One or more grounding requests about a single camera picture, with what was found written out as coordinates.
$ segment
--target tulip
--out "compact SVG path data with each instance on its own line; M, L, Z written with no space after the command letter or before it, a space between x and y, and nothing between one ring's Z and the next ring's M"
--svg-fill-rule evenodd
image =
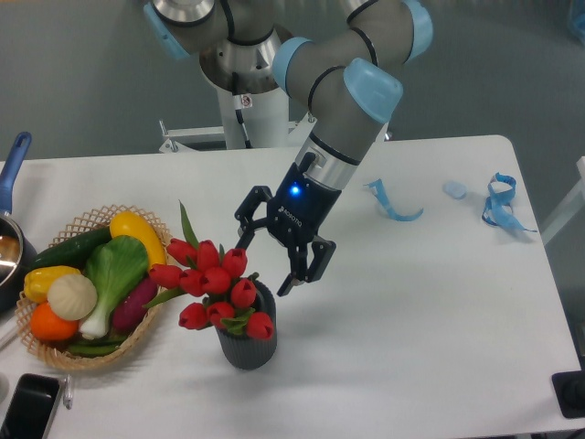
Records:
M249 308L256 300L256 285L250 279L240 279L232 288L229 300L237 308Z
M181 277L179 281L179 285L186 293L189 293L195 297L201 297L205 293L205 291L203 291L201 288L202 277L202 272L189 268L185 270L183 277Z
M207 308L207 318L211 325L217 329L225 329L226 327L221 323L222 318L233 318L236 315L236 310L228 302L217 302Z
M202 241L197 250L197 268L204 272L208 268L219 267L219 252L211 241Z
M203 329L207 322L207 313L201 304L189 305L179 316L179 326L186 329Z
M231 277L223 268L211 267L201 276L200 284L204 293L224 294L231 286Z
M244 249L231 249L223 257L221 268L224 268L232 278L240 277L246 270L248 257Z
M148 276L158 285L171 289L179 286L180 278L183 276L183 269L176 265L155 263L148 272Z
M189 266L187 257L194 263L197 263L197 250L186 241L173 238L171 239L171 243L166 246L166 251L185 267Z
M246 335L252 338L268 340L274 333L274 324L266 313L258 312L250 316L246 325Z

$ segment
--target blue pot handle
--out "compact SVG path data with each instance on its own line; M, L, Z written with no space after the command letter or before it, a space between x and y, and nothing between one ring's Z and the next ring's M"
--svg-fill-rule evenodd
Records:
M0 213L12 213L12 189L31 141L30 133L20 133L8 154L0 173Z

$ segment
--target purple eggplant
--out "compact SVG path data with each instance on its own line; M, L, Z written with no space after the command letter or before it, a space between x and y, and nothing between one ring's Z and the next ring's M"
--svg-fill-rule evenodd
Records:
M158 285L149 277L144 278L113 311L112 327L120 334L128 334L143 321L148 309L144 308L154 299Z

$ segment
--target gray floor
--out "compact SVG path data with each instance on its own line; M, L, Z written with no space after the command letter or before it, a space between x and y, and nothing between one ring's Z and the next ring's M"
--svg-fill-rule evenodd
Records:
M320 41L345 28L335 0L276 3L295 35ZM585 46L567 30L569 1L423 3L435 39L392 72L405 89L395 138L505 135L541 224L578 181L585 155ZM169 129L220 125L197 61L169 60L141 5L0 4L0 160L23 130L35 137L29 158L46 158L153 153L160 118ZM292 118L302 115L293 103ZM584 226L581 212L548 246L571 324L585 320Z

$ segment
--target yellow bell pepper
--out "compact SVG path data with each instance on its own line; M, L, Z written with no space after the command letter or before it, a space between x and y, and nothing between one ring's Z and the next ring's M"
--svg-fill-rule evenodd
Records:
M146 219L130 210L116 214L110 222L112 238L126 235L140 241L148 254L148 270L155 263L166 264L165 247Z
M48 289L53 282L65 274L81 274L77 268L67 265L37 268L25 276L25 296L33 302L47 302Z

